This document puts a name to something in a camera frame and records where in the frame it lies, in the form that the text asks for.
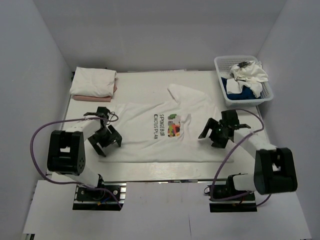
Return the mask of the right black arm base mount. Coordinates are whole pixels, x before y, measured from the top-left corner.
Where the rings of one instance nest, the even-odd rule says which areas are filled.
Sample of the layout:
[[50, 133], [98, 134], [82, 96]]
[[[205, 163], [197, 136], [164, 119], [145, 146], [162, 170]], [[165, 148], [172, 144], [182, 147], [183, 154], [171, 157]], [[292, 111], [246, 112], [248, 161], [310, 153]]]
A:
[[203, 193], [209, 197], [211, 213], [250, 213], [256, 212], [256, 187], [254, 177], [248, 173], [238, 173], [218, 179], [205, 187]]

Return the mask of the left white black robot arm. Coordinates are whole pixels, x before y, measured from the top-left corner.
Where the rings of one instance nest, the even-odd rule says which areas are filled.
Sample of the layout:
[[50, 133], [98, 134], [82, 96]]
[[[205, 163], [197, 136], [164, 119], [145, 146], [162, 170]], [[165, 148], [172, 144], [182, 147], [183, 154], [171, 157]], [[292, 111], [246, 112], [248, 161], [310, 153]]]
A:
[[85, 141], [89, 141], [95, 152], [105, 157], [104, 148], [122, 144], [122, 136], [112, 125], [106, 125], [100, 117], [89, 117], [77, 122], [67, 130], [55, 130], [50, 135], [47, 168], [64, 175], [83, 186], [99, 200], [105, 196], [103, 178], [86, 166]]

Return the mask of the white cartoon print t-shirt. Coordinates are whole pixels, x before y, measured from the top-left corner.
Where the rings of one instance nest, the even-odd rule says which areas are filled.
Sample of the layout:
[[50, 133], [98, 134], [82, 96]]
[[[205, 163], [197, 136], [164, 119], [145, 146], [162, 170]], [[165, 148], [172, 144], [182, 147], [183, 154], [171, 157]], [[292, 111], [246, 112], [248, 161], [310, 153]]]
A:
[[171, 98], [154, 104], [111, 105], [118, 120], [112, 126], [122, 136], [105, 149], [102, 163], [217, 162], [234, 146], [212, 147], [208, 137], [200, 139], [209, 118], [219, 118], [215, 102], [204, 92], [170, 84]]

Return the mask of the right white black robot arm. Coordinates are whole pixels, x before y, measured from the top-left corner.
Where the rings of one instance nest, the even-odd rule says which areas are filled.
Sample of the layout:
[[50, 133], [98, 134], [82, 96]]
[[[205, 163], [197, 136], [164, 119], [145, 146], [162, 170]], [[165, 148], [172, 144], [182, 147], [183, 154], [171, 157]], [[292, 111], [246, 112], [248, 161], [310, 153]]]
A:
[[209, 118], [199, 139], [208, 137], [212, 147], [224, 149], [228, 141], [235, 145], [227, 154], [226, 163], [232, 153], [242, 147], [254, 159], [252, 173], [229, 175], [225, 185], [219, 189], [210, 186], [210, 198], [217, 201], [236, 200], [253, 192], [260, 195], [295, 192], [298, 188], [292, 151], [279, 148], [259, 137], [247, 124], [238, 120], [216, 121]]

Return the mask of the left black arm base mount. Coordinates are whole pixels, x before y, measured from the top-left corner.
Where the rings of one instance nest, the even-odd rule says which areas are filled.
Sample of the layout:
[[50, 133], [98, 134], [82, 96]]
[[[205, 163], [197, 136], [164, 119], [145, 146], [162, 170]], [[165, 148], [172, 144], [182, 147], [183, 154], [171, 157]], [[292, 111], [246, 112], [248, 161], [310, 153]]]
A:
[[81, 185], [77, 185], [74, 194], [72, 209], [76, 211], [117, 211], [125, 203], [126, 188], [125, 182], [104, 182], [102, 188], [109, 190], [114, 197], [102, 190], [90, 190]]

